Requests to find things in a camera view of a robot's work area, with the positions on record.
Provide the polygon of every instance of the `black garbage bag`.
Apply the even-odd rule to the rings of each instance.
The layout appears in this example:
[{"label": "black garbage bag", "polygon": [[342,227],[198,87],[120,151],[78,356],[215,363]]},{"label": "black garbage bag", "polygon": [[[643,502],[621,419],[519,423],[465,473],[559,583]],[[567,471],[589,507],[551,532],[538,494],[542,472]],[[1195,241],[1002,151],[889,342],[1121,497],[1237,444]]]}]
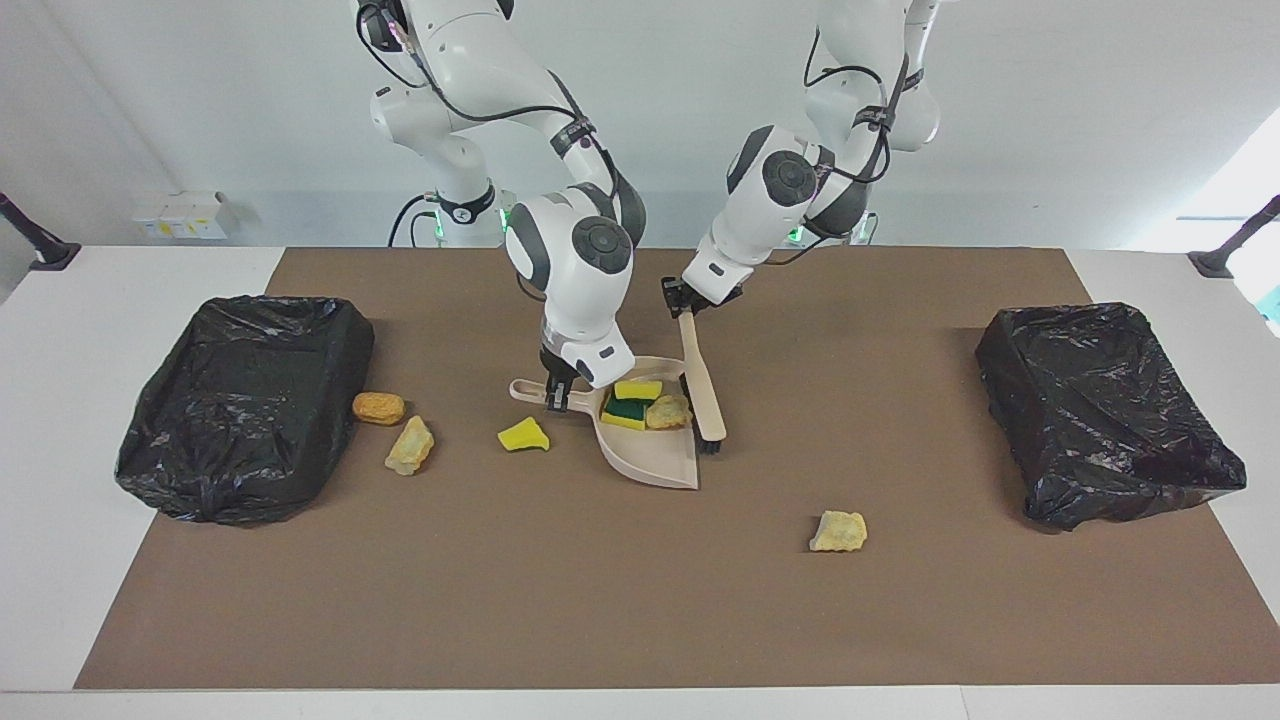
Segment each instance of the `black garbage bag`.
[{"label": "black garbage bag", "polygon": [[142,389],[116,482],[179,520],[288,518],[347,447],[372,347],[346,300],[205,302]]},{"label": "black garbage bag", "polygon": [[1070,530],[1244,488],[1244,464],[1129,305],[1001,310],[977,355],[1032,520]]}]

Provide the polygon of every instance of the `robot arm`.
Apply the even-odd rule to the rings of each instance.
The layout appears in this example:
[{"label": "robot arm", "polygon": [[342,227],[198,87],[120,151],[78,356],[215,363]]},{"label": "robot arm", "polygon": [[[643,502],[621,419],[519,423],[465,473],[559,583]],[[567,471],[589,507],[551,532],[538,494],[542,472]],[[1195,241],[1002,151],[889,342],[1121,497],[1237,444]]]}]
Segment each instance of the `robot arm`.
[{"label": "robot arm", "polygon": [[923,59],[938,1],[824,5],[813,53],[823,42],[840,67],[813,79],[805,68],[805,110],[822,145],[774,126],[748,137],[730,168],[724,209],[681,281],[666,286],[673,314],[740,295],[796,227],[819,242],[850,237],[867,211],[870,186],[888,169],[890,149],[916,150],[937,132]]},{"label": "robot arm", "polygon": [[[366,45],[407,86],[378,92],[374,122],[428,163],[447,237],[497,238],[500,232],[484,155],[458,131],[500,119],[524,123],[547,137],[576,181],[516,205],[506,236],[517,273],[547,295],[548,406],[563,410],[576,377],[604,387],[635,364],[614,315],[646,218],[568,88],[511,33],[512,6],[369,0],[356,13]],[[378,51],[394,55],[401,72]]]}]

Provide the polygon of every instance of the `wooden brush handle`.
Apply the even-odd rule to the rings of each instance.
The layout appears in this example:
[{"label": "wooden brush handle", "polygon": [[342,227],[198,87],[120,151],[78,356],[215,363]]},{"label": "wooden brush handle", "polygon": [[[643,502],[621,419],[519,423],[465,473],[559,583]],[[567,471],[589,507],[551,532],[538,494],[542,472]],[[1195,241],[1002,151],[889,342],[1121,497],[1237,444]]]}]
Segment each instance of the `wooden brush handle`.
[{"label": "wooden brush handle", "polygon": [[685,383],[689,386],[689,401],[694,406],[698,432],[704,441],[723,441],[728,434],[724,430],[724,418],[719,411],[719,401],[716,400],[710,372],[703,361],[703,351],[698,347],[694,314],[687,310],[680,315],[680,342],[685,346]]}]

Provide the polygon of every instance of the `dustpan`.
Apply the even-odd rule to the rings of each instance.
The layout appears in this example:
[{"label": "dustpan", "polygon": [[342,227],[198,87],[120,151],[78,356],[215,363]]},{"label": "dustpan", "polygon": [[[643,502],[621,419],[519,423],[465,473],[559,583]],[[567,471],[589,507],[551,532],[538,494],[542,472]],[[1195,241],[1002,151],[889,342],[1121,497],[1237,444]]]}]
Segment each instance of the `dustpan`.
[{"label": "dustpan", "polygon": [[[669,357],[636,357],[636,365],[623,379],[662,380],[663,395],[681,395],[682,360]],[[522,402],[545,405],[543,383],[513,380],[511,396]],[[698,489],[698,450],[690,425],[673,430],[632,430],[600,421],[600,409],[609,389],[573,391],[568,409],[591,416],[600,452],[614,470],[648,486],[675,489]]]}]

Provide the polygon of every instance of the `white table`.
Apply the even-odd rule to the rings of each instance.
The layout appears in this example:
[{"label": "white table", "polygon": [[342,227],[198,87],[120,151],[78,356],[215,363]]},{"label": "white table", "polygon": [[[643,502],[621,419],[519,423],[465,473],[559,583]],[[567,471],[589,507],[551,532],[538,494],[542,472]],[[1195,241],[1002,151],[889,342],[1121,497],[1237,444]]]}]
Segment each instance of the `white table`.
[{"label": "white table", "polygon": [[[548,692],[83,693],[76,675],[151,521],[113,482],[142,384],[201,302],[261,293],[279,249],[87,247],[0,305],[0,717],[1251,719],[1280,685]],[[1280,340],[1179,255],[1071,252],[1097,301],[1147,313],[1249,489],[1213,503],[1280,607]]]}]

